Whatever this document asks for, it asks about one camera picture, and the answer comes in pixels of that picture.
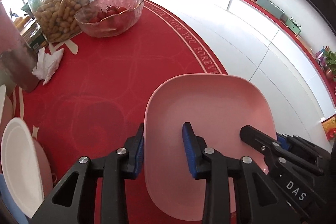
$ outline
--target red tablecloth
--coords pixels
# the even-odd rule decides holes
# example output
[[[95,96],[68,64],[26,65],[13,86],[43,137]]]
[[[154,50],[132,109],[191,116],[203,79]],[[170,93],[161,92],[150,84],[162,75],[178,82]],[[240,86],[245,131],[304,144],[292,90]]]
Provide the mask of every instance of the red tablecloth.
[[[226,74],[194,31],[147,0],[139,22],[122,35],[81,33],[72,40],[78,53],[66,48],[50,83],[23,93],[24,120],[31,131],[39,127],[38,141],[58,180],[79,157],[106,156],[135,135],[151,94],[164,81],[186,73]],[[143,173],[126,181],[126,195],[130,223],[185,223],[154,205]],[[99,223],[100,214],[95,218]]]

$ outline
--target red countertop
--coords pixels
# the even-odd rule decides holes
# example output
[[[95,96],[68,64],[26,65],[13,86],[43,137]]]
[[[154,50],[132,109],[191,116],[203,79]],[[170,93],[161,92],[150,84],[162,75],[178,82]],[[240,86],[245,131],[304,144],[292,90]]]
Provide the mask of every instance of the red countertop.
[[[265,16],[267,16],[270,20],[272,20],[274,23],[276,23],[283,31],[285,31],[294,41],[295,43],[302,49],[302,51],[305,53],[306,57],[310,60],[310,62],[315,66],[317,72],[320,74],[322,80],[325,83],[325,86],[329,90],[329,93],[331,95],[331,98],[336,105],[336,94],[335,94],[335,82],[332,80],[328,80],[325,76],[323,70],[320,68],[319,64],[315,60],[315,58],[311,55],[311,53],[307,50],[307,48],[302,44],[302,42],[295,36],[295,33],[292,32],[290,28],[288,28],[284,22],[277,19],[275,16],[273,16],[271,13],[263,9],[261,6],[259,6],[256,3],[256,0],[243,0],[244,2],[248,3],[249,5],[253,6],[258,11],[262,12]]]

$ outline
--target floor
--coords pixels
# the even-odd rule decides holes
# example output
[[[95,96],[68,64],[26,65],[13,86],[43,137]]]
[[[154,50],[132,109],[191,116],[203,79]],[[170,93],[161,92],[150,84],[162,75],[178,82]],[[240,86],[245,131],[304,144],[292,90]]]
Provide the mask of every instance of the floor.
[[[311,90],[288,59],[235,15],[206,0],[151,0],[184,20],[208,44],[230,75],[258,87],[278,133],[299,135],[331,151]]]

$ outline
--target transparent bowl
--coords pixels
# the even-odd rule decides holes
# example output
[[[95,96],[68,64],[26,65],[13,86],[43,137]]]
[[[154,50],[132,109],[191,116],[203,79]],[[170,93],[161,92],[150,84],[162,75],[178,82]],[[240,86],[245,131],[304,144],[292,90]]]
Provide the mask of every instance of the transparent bowl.
[[[106,11],[106,5],[125,7],[128,10],[117,15],[104,18],[100,22],[90,23],[89,20],[102,9]],[[144,0],[95,0],[83,6],[76,14],[75,19],[83,32],[91,37],[114,37],[132,27],[138,22]]]

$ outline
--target white tissue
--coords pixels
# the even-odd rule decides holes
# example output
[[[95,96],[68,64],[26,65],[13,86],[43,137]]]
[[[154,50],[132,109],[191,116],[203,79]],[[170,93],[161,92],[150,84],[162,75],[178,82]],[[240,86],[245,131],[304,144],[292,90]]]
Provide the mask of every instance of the white tissue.
[[[40,80],[44,80],[43,85],[48,83],[58,69],[59,63],[62,59],[64,48],[54,52],[52,55],[44,52],[45,48],[39,50],[37,57],[37,66],[33,68],[33,75]]]

